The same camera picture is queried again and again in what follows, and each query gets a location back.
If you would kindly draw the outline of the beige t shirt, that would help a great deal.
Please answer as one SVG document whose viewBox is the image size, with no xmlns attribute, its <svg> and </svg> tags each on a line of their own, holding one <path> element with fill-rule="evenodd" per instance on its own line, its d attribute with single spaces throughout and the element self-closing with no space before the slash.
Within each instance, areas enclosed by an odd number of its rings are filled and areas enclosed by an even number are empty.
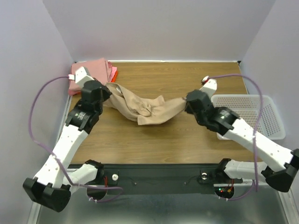
<svg viewBox="0 0 299 224">
<path fill-rule="evenodd" d="M 106 83 L 112 93 L 104 105 L 118 110 L 125 118 L 138 125 L 159 125 L 181 113 L 186 106 L 184 98 L 165 100 L 141 98 L 117 83 Z"/>
</svg>

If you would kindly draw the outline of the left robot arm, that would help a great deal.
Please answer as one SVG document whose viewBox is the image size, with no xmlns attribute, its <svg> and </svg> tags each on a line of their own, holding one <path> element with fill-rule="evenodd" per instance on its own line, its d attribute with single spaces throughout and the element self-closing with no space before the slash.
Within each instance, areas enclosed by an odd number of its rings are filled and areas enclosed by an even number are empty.
<svg viewBox="0 0 299 224">
<path fill-rule="evenodd" d="M 111 92 L 97 80 L 84 83 L 81 99 L 68 114 L 61 135 L 43 167 L 33 178 L 26 178 L 23 188 L 29 198 L 53 211 L 61 212 L 72 193 L 88 183 L 104 180 L 103 165 L 88 160 L 72 176 L 64 174 L 77 149 L 99 121 L 103 102 Z"/>
</svg>

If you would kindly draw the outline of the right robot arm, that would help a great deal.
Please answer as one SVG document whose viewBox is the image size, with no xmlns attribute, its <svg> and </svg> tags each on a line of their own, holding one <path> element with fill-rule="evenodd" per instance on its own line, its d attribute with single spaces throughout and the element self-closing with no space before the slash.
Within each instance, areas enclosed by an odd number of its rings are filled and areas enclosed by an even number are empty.
<svg viewBox="0 0 299 224">
<path fill-rule="evenodd" d="M 185 111 L 194 115 L 200 126 L 228 138 L 262 161 L 242 162 L 223 159 L 215 170 L 220 182 L 228 179 L 252 179 L 273 189 L 288 192 L 299 170 L 299 151 L 285 148 L 258 131 L 227 107 L 213 106 L 207 93 L 200 90 L 186 96 Z"/>
</svg>

